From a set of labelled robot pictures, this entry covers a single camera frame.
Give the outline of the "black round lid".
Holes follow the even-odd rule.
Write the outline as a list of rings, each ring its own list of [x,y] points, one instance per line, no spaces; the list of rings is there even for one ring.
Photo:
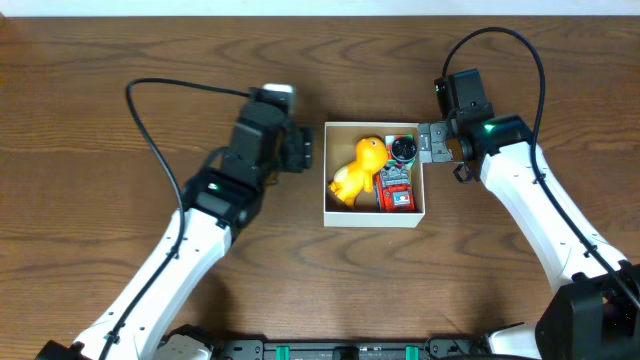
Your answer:
[[[392,158],[402,164],[413,161],[418,153],[415,141],[410,137],[398,137],[391,143]]]

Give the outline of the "orange dinosaur toy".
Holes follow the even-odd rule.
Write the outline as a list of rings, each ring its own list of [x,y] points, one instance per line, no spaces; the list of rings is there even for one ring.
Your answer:
[[[339,168],[328,189],[348,208],[353,209],[357,196],[374,190],[374,176],[387,164],[388,153],[383,140],[366,137],[356,144],[354,161]]]

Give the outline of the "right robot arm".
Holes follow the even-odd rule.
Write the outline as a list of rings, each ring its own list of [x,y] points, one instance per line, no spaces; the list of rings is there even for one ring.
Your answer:
[[[536,324],[511,325],[480,340],[447,339],[454,359],[636,359],[639,268],[590,224],[549,168],[534,133],[516,115],[462,124],[422,124],[420,159],[465,162],[504,205],[534,250],[553,298]]]

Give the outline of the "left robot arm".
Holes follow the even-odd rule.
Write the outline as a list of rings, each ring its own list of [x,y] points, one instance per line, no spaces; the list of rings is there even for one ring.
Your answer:
[[[211,358],[205,341],[168,327],[257,215],[278,173],[310,168],[311,131],[296,127],[290,109],[285,93],[249,101],[220,167],[204,166],[187,182],[182,209],[119,297],[71,345],[49,341],[37,360]]]

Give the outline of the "red grey toy truck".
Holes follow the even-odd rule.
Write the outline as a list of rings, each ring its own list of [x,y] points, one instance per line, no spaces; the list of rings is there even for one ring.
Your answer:
[[[380,212],[416,211],[410,174],[404,167],[384,167],[374,177],[374,190]]]

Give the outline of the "colourful puzzle cube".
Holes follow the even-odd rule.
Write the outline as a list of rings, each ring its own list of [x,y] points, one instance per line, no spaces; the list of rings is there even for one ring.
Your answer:
[[[410,169],[418,155],[418,146],[411,134],[386,135],[384,137],[389,166]]]

